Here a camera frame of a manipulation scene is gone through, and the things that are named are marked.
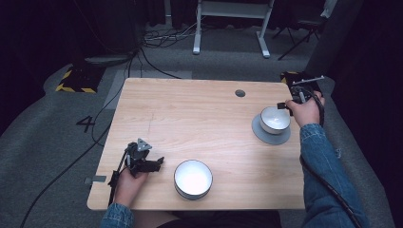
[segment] wooden table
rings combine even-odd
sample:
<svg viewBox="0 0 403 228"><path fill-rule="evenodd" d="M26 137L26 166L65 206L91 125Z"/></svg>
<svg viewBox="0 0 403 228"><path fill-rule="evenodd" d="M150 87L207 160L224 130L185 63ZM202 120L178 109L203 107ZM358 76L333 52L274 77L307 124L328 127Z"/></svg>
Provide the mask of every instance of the wooden table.
<svg viewBox="0 0 403 228"><path fill-rule="evenodd" d="M235 92L242 89L244 97ZM282 83L176 79L127 79L118 102L87 205L105 210L110 180L128 143L142 138L153 148L147 157L165 157L151 173L133 209L220 210L304 208L299 164L299 127L291 118L284 144L262 142L252 120L266 106L290 99ZM174 186L176 167L199 160L213 173L202 199L182 198Z"/></svg>

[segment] denim jacket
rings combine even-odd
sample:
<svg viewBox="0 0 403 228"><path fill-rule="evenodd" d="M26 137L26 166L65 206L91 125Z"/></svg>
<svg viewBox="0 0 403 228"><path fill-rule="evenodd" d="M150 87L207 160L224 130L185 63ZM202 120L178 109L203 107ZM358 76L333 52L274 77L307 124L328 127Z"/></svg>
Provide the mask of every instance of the denim jacket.
<svg viewBox="0 0 403 228"><path fill-rule="evenodd" d="M305 162L347 201L358 218L361 227L370 227L361 202L350 183L335 150L327 140L319 124L307 124L300 129L301 156ZM303 227L354 227L349 216L315 177L303 169L304 202L306 217ZM121 204L112 203L101 222L101 227L133 226L131 211Z"/></svg>

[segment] metal bowl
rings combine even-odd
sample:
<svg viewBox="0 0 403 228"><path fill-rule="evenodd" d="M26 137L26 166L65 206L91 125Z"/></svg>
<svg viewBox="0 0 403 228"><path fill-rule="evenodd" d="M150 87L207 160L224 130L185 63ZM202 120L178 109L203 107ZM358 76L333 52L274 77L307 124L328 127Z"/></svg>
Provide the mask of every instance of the metal bowl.
<svg viewBox="0 0 403 228"><path fill-rule="evenodd" d="M175 170L175 188L188 200L198 200L207 195L212 183L213 175L201 161L184 161Z"/></svg>
<svg viewBox="0 0 403 228"><path fill-rule="evenodd" d="M260 126L267 133L281 134L289 125L290 116L284 109L268 106L260 113Z"/></svg>

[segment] person's right hand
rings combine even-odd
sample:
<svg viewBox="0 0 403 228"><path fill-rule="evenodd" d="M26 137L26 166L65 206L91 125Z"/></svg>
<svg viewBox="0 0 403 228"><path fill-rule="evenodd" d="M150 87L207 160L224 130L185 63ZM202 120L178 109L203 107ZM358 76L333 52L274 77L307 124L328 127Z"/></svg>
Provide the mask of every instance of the person's right hand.
<svg viewBox="0 0 403 228"><path fill-rule="evenodd" d="M320 102L325 105L325 98L320 92L315 91ZM320 124L319 108L314 98L304 104L297 104L291 100L285 101L285 104L293 111L294 118L300 127L306 124Z"/></svg>

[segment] metal stand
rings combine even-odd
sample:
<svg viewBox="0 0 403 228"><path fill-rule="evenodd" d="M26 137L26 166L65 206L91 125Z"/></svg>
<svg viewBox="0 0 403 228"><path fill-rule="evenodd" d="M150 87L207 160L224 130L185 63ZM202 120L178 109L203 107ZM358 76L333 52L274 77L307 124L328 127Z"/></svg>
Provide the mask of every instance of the metal stand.
<svg viewBox="0 0 403 228"><path fill-rule="evenodd" d="M202 15L208 16L226 16L226 17L244 17L263 19L261 31L257 31L258 41L264 58L270 57L270 52L264 41L264 33L272 13L274 0L267 4L247 4L247 3L230 3L230 2L209 2L199 0L197 14L197 28L195 35L195 43L193 53L200 54L202 39Z"/></svg>

